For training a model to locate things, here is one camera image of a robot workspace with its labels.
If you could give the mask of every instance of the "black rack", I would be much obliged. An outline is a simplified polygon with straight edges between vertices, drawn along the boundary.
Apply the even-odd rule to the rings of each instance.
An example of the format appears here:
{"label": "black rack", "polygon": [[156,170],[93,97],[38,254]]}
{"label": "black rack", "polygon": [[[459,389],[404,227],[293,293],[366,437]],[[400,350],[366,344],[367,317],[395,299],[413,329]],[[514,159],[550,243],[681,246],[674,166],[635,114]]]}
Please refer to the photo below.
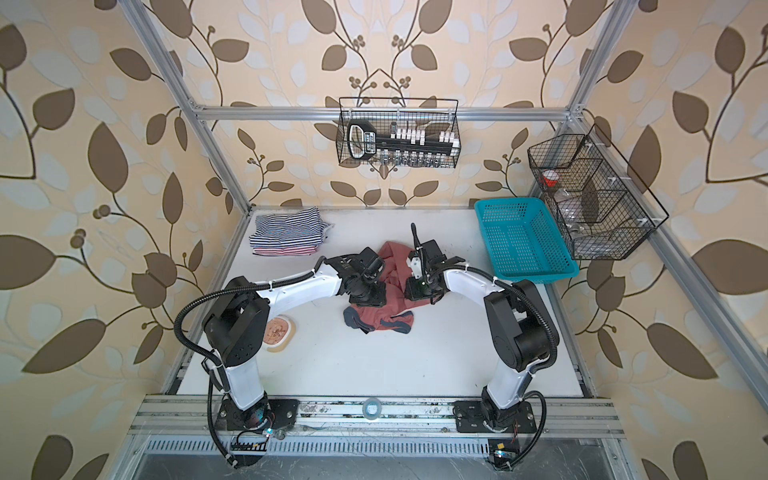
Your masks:
{"label": "black rack", "polygon": [[[669,213],[618,149],[627,171],[619,174],[608,163],[601,147],[610,142],[603,143],[608,137],[596,127],[536,144],[528,161],[573,259],[623,260]],[[659,210],[649,211],[633,191],[650,194]]]}
{"label": "black rack", "polygon": [[455,168],[462,151],[457,110],[458,100],[447,98],[341,97],[339,164]]}

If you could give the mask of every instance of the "plastic basket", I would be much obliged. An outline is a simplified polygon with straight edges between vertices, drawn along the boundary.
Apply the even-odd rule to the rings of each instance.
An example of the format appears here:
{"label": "plastic basket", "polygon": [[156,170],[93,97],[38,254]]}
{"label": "plastic basket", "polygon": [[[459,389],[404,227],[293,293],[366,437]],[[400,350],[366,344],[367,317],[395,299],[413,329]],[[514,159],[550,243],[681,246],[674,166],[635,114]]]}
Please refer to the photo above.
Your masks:
{"label": "plastic basket", "polygon": [[538,198],[481,200],[475,212],[498,278],[552,283],[578,275],[578,265]]}

